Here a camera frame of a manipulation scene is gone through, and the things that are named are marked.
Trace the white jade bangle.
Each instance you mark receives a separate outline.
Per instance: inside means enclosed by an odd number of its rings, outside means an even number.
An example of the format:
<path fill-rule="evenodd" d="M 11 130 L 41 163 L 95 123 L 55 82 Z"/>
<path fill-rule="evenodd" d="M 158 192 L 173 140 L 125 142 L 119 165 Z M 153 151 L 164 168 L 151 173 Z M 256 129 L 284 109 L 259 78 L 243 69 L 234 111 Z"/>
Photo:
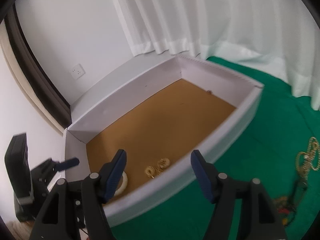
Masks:
<path fill-rule="evenodd" d="M 126 172 L 124 171 L 121 175 L 119 176 L 114 176 L 109 183 L 109 188 L 110 188 L 110 196 L 116 197 L 118 195 L 121 195 L 124 190 L 127 188 L 128 184 L 128 177 Z"/>

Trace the gold earrings cluster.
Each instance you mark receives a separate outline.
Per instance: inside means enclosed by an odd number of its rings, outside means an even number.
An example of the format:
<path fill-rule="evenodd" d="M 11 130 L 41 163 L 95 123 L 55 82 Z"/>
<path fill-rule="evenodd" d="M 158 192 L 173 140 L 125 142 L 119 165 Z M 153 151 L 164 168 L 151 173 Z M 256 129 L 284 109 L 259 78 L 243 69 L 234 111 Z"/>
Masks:
<path fill-rule="evenodd" d="M 168 158 L 162 158 L 159 161 L 157 161 L 156 166 L 148 166 L 145 168 L 144 173 L 149 178 L 155 178 L 156 176 L 159 176 L 164 170 L 166 170 L 170 166 L 171 162 Z"/>

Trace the black leather wristwatch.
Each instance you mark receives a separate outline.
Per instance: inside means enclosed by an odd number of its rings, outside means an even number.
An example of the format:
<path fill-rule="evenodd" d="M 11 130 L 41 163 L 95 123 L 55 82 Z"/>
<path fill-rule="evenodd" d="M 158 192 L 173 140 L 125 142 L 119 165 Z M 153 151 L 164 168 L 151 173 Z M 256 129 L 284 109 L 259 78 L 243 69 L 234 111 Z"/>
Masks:
<path fill-rule="evenodd" d="M 298 178 L 294 185 L 289 199 L 290 206 L 296 210 L 308 189 L 308 182 L 305 178 Z"/>

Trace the gold bangle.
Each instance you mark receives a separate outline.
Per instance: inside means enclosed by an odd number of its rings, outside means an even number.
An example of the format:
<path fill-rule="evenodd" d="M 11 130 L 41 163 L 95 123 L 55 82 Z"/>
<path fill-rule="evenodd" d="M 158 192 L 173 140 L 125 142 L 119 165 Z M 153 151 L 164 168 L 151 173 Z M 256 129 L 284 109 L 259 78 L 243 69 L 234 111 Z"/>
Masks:
<path fill-rule="evenodd" d="M 315 152 L 299 152 L 296 156 L 296 170 L 301 178 L 308 178 L 311 170 L 316 171 L 317 167 L 313 166 Z"/>

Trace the white cardboard box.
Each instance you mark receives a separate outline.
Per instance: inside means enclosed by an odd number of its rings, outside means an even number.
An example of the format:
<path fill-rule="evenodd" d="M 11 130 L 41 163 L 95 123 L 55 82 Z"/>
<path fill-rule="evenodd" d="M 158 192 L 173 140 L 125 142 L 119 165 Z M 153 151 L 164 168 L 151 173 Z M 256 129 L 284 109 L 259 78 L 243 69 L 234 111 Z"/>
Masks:
<path fill-rule="evenodd" d="M 127 153 L 127 188 L 104 206 L 110 226 L 127 222 L 166 201 L 195 175 L 190 154 L 221 157 L 253 120 L 263 84 L 210 61 L 177 56 L 116 88 L 64 131 L 65 157 L 80 164 L 66 172 L 82 180 Z M 149 178 L 144 170 L 168 158 Z"/>

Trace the white curtain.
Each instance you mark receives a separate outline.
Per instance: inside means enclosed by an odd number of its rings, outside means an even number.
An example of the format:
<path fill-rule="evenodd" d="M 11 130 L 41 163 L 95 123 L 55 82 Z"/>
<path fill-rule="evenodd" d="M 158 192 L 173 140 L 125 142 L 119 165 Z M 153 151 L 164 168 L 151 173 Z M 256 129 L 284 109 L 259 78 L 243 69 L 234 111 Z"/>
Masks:
<path fill-rule="evenodd" d="M 319 110 L 319 26 L 302 0 L 113 0 L 133 55 L 219 57 L 271 74 Z"/>

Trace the white wall socket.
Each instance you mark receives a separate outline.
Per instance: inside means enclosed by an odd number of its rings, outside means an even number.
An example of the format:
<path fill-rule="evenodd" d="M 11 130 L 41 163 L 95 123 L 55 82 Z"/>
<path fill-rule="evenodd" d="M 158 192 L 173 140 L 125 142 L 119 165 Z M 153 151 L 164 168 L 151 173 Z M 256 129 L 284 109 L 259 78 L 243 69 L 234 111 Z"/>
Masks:
<path fill-rule="evenodd" d="M 77 64 L 69 71 L 69 73 L 73 79 L 77 80 L 85 74 L 85 70 L 81 64 Z"/>

